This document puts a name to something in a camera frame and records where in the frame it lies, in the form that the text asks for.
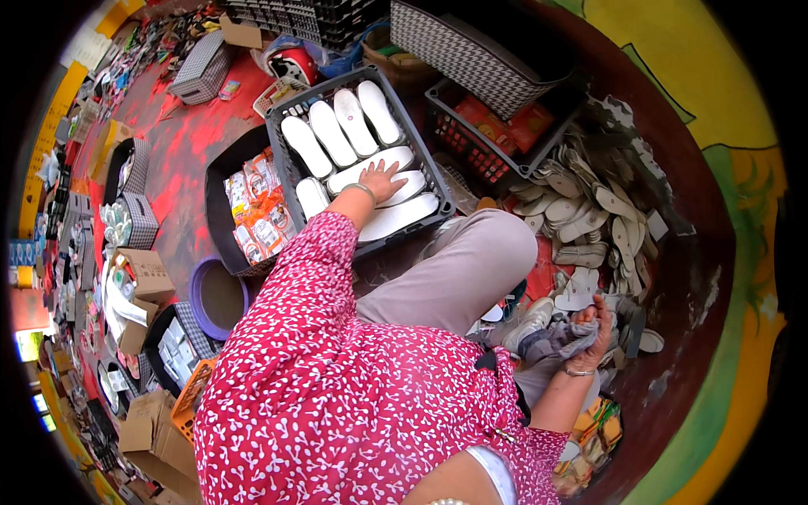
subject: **white insole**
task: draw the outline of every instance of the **white insole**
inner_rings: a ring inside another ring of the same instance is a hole
[[[379,208],[359,234],[359,242],[372,242],[387,237],[408,225],[431,215],[440,201],[432,193],[424,193],[395,207]]]
[[[297,200],[301,203],[303,214],[307,221],[326,210],[326,207],[328,207],[330,203],[326,189],[322,186],[322,183],[314,177],[307,177],[297,183],[295,192],[297,193]]]
[[[354,150],[362,158],[367,158],[379,150],[379,145],[373,140],[373,135],[364,123],[362,106],[353,91],[348,89],[337,91],[334,95],[334,114],[348,135]]]
[[[362,110],[370,119],[382,144],[392,145],[402,137],[402,131],[390,115],[385,94],[372,81],[363,81],[356,87]]]
[[[376,208],[393,207],[394,205],[403,204],[413,196],[418,195],[427,185],[427,179],[423,176],[420,170],[398,172],[396,175],[390,178],[390,181],[396,182],[401,179],[406,179],[404,186],[396,191],[389,200],[378,204]]]
[[[300,118],[289,116],[280,122],[280,131],[286,137],[286,141],[303,158],[306,168],[311,175],[322,179],[327,177],[334,169],[331,160],[320,149],[314,132]]]
[[[309,123],[334,163],[338,166],[351,166],[356,163],[358,159],[356,153],[343,135],[331,105],[322,100],[313,103],[309,109]]]
[[[362,170],[368,168],[371,163],[373,167],[377,168],[381,160],[385,160],[385,170],[388,170],[393,163],[398,162],[398,171],[405,170],[415,159],[412,150],[406,145],[399,147],[392,147],[385,149],[380,153],[376,153],[370,158],[363,160],[351,168],[338,172],[328,179],[328,191],[337,194],[343,190],[348,184],[358,183],[359,176],[362,175]]]

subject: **woman's left hand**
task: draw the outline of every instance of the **woman's left hand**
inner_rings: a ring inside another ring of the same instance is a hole
[[[586,351],[570,357],[566,361],[567,368],[578,372],[589,372],[595,370],[603,359],[608,348],[609,340],[612,338],[612,312],[606,306],[601,295],[593,297],[594,305],[589,305],[586,309],[572,314],[572,322],[589,322],[593,318],[598,320],[598,338]]]
[[[362,184],[369,189],[373,196],[376,197],[376,204],[381,204],[393,197],[393,195],[404,187],[407,179],[399,179],[391,182],[390,179],[398,173],[398,162],[390,165],[390,168],[385,170],[385,160],[380,160],[377,166],[370,166],[364,170],[359,176],[359,184]]]

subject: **woman's right hand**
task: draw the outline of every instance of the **woman's right hand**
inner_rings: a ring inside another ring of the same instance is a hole
[[[376,203],[381,204],[393,197],[396,191],[404,187],[407,179],[399,179],[391,182],[390,179],[398,173],[398,162],[395,162],[389,169],[385,170],[385,160],[379,161],[378,166],[370,163],[368,168],[362,170],[359,176],[359,184],[369,189],[376,197]]]

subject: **beige pants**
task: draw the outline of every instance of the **beige pants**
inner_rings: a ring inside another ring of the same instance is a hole
[[[493,208],[456,223],[430,248],[429,259],[360,298],[356,302],[359,319],[431,326],[465,335],[527,277],[538,255],[536,237],[524,221]],[[560,360],[545,359],[514,373],[529,406],[538,401],[560,366]],[[595,377],[584,407],[595,400],[599,389]]]

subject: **white sneaker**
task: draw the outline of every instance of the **white sneaker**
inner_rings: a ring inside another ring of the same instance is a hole
[[[384,145],[393,145],[401,140],[402,131],[390,115],[387,99],[373,81],[363,81],[356,87],[362,110],[370,119]]]
[[[343,129],[339,127],[331,105],[322,100],[312,103],[309,109],[309,123],[337,166],[351,166],[359,160],[343,135]]]
[[[334,114],[343,127],[354,150],[362,158],[373,156],[379,145],[373,140],[368,126],[364,123],[364,113],[359,99],[348,89],[339,90],[334,95]]]
[[[501,346],[510,352],[519,353],[519,343],[524,337],[550,324],[553,315],[554,303],[552,298],[539,298],[524,315],[524,321],[505,335]]]

